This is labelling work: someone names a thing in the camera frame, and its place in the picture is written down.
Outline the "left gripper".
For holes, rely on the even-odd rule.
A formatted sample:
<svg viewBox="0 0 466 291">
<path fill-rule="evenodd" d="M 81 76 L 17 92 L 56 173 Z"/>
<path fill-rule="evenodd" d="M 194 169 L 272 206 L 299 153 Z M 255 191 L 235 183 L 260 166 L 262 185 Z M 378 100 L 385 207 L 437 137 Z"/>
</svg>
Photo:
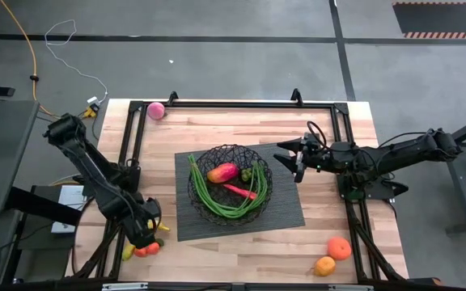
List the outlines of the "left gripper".
<svg viewBox="0 0 466 291">
<path fill-rule="evenodd" d="M 124 219 L 127 239 L 137 248 L 152 244 L 161 218 L 162 210 L 156 199 L 148 198 L 142 203 L 132 203 L 129 215 Z"/>
</svg>

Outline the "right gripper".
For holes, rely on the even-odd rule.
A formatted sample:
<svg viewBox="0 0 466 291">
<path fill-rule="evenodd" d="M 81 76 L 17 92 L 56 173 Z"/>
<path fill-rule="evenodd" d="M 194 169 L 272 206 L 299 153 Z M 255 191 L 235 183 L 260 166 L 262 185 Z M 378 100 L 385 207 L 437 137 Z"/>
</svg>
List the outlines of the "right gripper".
<svg viewBox="0 0 466 291">
<path fill-rule="evenodd" d="M 277 143 L 277 146 L 297 153 L 295 158 L 283 154 L 275 154 L 273 156 L 291 173 L 295 173 L 294 181 L 296 183 L 303 181 L 305 170 L 308 167 L 317 169 L 320 166 L 319 159 L 322 155 L 323 147 L 315 134 L 305 133 L 302 138 L 281 141 Z"/>
</svg>

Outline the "red chili pepper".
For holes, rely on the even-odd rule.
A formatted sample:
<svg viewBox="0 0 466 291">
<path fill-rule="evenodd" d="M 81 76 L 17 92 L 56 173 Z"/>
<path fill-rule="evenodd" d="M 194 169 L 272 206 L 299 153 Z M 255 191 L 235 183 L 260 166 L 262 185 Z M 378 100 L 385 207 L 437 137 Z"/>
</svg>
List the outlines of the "red chili pepper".
<svg viewBox="0 0 466 291">
<path fill-rule="evenodd" d="M 249 200 L 255 200 L 256 199 L 256 193 L 255 192 L 252 192 L 252 191 L 249 191 L 249 190 L 246 190 L 246 189 L 242 189 L 242 188 L 237 188 L 236 186 L 232 185 L 232 184 L 224 184 L 223 185 L 224 188 L 228 189 L 229 191 L 237 194 L 237 195 L 240 195 L 244 198 L 248 198 Z"/>
</svg>

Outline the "red yellow mango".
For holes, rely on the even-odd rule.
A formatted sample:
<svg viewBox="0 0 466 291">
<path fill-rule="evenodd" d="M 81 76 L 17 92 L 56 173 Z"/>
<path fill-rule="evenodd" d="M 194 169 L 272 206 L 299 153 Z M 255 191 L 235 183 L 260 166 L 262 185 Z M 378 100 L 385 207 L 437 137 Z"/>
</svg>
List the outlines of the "red yellow mango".
<svg viewBox="0 0 466 291">
<path fill-rule="evenodd" d="M 234 163 L 223 163 L 207 173 L 211 183 L 225 183 L 239 175 L 240 169 Z"/>
</svg>

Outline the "green long bean bundle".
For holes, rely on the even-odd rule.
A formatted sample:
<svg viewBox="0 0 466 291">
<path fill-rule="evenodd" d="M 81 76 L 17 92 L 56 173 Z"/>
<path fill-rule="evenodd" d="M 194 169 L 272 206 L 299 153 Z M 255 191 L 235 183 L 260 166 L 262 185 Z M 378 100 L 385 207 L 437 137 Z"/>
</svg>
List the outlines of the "green long bean bundle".
<svg viewBox="0 0 466 291">
<path fill-rule="evenodd" d="M 205 180 L 197 166 L 197 161 L 192 154 L 188 156 L 191 179 L 194 185 L 197 188 L 197 196 L 201 199 L 201 202 L 214 214 L 219 215 L 220 217 L 236 219 L 243 217 L 247 212 L 258 208 L 267 197 L 269 192 L 269 183 L 265 178 L 265 172 L 262 168 L 262 165 L 255 161 L 252 163 L 252 178 L 250 189 L 248 194 L 253 190 L 253 187 L 256 186 L 255 199 L 251 200 L 249 196 L 244 198 L 243 203 L 238 207 L 221 205 L 211 198 L 211 195 L 208 192 L 207 186 L 205 185 Z"/>
</svg>

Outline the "pink peach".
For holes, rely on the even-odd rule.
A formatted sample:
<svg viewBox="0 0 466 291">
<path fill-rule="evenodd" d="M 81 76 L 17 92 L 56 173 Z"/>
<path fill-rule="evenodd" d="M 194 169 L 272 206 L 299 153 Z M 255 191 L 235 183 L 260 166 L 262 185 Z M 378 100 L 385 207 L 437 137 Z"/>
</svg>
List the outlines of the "pink peach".
<svg viewBox="0 0 466 291">
<path fill-rule="evenodd" d="M 147 106 L 146 113 L 152 120 L 160 120 L 165 116 L 165 107 L 160 102 L 153 102 Z"/>
</svg>

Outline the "red tomato cluster with stem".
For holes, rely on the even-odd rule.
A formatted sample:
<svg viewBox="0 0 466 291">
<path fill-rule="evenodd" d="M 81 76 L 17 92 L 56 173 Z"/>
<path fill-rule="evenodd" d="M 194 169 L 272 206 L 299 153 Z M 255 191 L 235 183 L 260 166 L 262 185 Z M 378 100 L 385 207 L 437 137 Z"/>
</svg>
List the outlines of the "red tomato cluster with stem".
<svg viewBox="0 0 466 291">
<path fill-rule="evenodd" d="M 161 247 L 164 246 L 164 241 L 161 238 L 157 238 L 152 244 L 143 248 L 135 248 L 133 253 L 137 257 L 147 257 L 148 255 L 156 255 Z"/>
</svg>

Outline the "grey woven placemat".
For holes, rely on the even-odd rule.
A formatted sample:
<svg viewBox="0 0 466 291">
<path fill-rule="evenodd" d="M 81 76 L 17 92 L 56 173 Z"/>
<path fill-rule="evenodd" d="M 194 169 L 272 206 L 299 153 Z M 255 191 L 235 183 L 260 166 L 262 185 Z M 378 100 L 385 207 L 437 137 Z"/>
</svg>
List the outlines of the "grey woven placemat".
<svg viewBox="0 0 466 291">
<path fill-rule="evenodd" d="M 275 154 L 287 156 L 289 153 L 274 143 L 247 147 L 255 150 L 269 164 L 273 191 L 265 211 L 255 221 L 242 226 L 219 226 L 197 212 L 188 194 L 189 152 L 175 154 L 177 239 L 180 242 L 305 225 L 294 176 L 273 157 Z"/>
</svg>

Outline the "white box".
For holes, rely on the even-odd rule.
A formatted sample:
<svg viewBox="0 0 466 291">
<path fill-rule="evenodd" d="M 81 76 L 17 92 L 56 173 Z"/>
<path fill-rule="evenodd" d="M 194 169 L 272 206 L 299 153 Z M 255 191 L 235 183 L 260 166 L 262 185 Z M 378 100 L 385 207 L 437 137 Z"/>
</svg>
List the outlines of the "white box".
<svg viewBox="0 0 466 291">
<path fill-rule="evenodd" d="M 83 189 L 83 185 L 63 185 L 58 202 L 81 211 L 87 202 L 87 198 L 83 195 Z M 69 234 L 74 231 L 75 226 L 61 222 L 54 222 L 51 227 L 52 234 Z"/>
</svg>

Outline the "black slanted panel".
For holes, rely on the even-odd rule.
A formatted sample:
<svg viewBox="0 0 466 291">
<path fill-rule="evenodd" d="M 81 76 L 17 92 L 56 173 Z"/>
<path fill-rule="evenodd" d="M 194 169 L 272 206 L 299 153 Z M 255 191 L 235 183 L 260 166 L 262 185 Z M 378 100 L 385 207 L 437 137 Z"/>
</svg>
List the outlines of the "black slanted panel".
<svg viewBox="0 0 466 291">
<path fill-rule="evenodd" d="M 17 209 L 23 213 L 48 218 L 76 226 L 82 212 L 67 205 L 46 199 L 20 188 L 12 187 L 5 203 L 5 209 Z"/>
</svg>

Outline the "orange tangerine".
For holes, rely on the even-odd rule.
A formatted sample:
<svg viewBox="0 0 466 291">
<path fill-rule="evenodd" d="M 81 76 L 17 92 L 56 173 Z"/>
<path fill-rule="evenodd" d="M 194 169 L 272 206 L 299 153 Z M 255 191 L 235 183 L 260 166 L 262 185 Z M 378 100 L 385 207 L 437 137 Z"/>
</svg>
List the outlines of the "orange tangerine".
<svg viewBox="0 0 466 291">
<path fill-rule="evenodd" d="M 341 237 L 329 239 L 327 244 L 328 255 L 335 260 L 345 260 L 351 256 L 352 249 L 350 243 Z"/>
</svg>

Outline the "yellow orange lemon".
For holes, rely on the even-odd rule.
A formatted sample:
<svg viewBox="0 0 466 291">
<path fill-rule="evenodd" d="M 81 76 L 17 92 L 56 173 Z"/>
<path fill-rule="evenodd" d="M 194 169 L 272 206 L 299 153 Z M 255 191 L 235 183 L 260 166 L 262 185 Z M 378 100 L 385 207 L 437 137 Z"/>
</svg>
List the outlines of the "yellow orange lemon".
<svg viewBox="0 0 466 291">
<path fill-rule="evenodd" d="M 336 270 L 336 261 L 330 256 L 324 256 L 318 259 L 313 268 L 315 276 L 329 276 Z"/>
</svg>

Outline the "hazard-striped black floor mat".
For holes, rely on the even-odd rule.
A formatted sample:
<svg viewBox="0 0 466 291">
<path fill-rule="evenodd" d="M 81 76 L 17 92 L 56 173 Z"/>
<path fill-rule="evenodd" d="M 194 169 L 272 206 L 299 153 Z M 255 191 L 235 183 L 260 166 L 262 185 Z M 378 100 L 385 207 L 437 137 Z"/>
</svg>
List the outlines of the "hazard-striped black floor mat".
<svg viewBox="0 0 466 291">
<path fill-rule="evenodd" d="M 404 38 L 466 39 L 466 2 L 394 2 Z"/>
</svg>

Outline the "silver metal bracket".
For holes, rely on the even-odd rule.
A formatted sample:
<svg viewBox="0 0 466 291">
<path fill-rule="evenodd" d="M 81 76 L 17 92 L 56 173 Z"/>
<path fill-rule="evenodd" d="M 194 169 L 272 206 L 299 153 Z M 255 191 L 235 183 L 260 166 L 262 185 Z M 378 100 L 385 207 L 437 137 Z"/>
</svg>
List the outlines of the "silver metal bracket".
<svg viewBox="0 0 466 291">
<path fill-rule="evenodd" d="M 329 285 L 328 291 L 374 291 L 370 285 Z"/>
<path fill-rule="evenodd" d="M 143 291 L 148 290 L 145 282 L 103 284 L 101 291 Z"/>
</svg>

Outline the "black aluminium rig frame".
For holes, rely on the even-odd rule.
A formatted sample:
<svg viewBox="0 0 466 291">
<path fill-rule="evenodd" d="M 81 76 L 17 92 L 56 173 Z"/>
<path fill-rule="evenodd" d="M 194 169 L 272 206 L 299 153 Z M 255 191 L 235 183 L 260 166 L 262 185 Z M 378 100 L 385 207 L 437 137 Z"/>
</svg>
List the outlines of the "black aluminium rig frame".
<svg viewBox="0 0 466 291">
<path fill-rule="evenodd" d="M 178 99 L 159 121 L 138 128 L 131 99 L 113 99 L 101 118 L 99 151 L 116 161 L 128 151 L 126 129 L 140 141 L 142 169 L 139 189 L 157 198 L 167 231 L 157 255 L 121 260 L 121 244 L 112 242 L 104 273 L 121 280 L 190 282 L 316 283 L 315 262 L 327 252 L 327 242 L 349 234 L 345 204 L 335 177 L 309 171 L 298 186 L 305 223 L 270 230 L 181 242 L 176 225 L 175 156 L 223 144 L 257 145 L 300 137 L 315 121 L 329 141 L 353 139 L 361 146 L 378 141 L 366 102 Z"/>
</svg>

